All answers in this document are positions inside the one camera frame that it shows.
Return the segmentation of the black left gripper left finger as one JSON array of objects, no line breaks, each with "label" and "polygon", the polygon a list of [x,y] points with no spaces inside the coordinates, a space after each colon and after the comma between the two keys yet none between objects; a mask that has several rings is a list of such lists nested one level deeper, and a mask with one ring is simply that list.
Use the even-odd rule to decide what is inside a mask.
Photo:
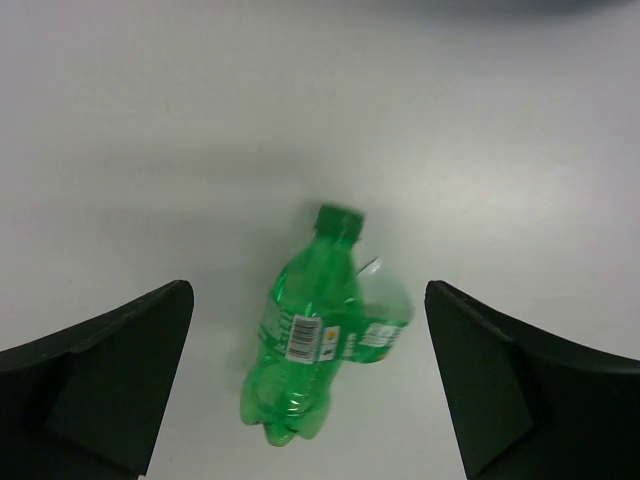
[{"label": "black left gripper left finger", "polygon": [[2,475],[146,475],[192,314],[174,280],[2,351]]}]

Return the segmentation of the green plastic soda bottle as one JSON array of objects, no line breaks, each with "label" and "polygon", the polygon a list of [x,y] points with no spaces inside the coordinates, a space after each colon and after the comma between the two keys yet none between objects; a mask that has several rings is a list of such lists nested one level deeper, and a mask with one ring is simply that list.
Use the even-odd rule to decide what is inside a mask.
[{"label": "green plastic soda bottle", "polygon": [[364,222],[361,211],[322,204],[313,239],[269,290],[240,418],[262,426],[272,446],[314,438],[341,365],[383,360],[412,320],[412,302],[394,271],[379,257],[356,264]]}]

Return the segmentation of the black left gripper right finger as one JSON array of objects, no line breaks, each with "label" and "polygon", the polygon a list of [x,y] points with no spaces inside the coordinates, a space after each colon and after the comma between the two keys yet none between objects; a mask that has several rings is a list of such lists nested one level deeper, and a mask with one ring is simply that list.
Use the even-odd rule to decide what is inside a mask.
[{"label": "black left gripper right finger", "polygon": [[469,479],[636,479],[639,363],[546,332],[452,285],[425,312]]}]

